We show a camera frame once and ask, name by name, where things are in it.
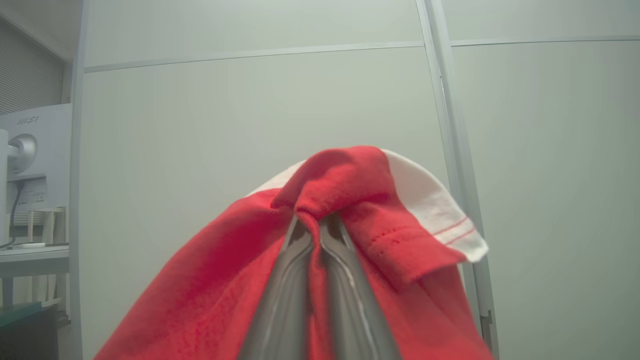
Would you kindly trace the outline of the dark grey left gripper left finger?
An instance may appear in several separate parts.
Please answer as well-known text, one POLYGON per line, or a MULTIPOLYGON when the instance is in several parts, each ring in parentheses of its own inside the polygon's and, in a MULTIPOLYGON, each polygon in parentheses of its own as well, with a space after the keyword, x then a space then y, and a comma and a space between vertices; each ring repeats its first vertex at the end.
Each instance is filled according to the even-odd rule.
POLYGON ((293 216, 238 360, 308 358, 307 283, 313 248, 311 233, 297 216, 293 216))

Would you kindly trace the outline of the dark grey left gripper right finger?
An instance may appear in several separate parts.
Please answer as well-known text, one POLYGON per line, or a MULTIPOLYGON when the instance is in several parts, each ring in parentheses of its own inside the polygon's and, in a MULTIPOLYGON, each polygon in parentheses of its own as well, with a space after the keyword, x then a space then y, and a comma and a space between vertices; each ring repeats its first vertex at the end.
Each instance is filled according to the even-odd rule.
POLYGON ((341 217, 324 217, 319 229, 334 358, 400 360, 393 332, 341 217))

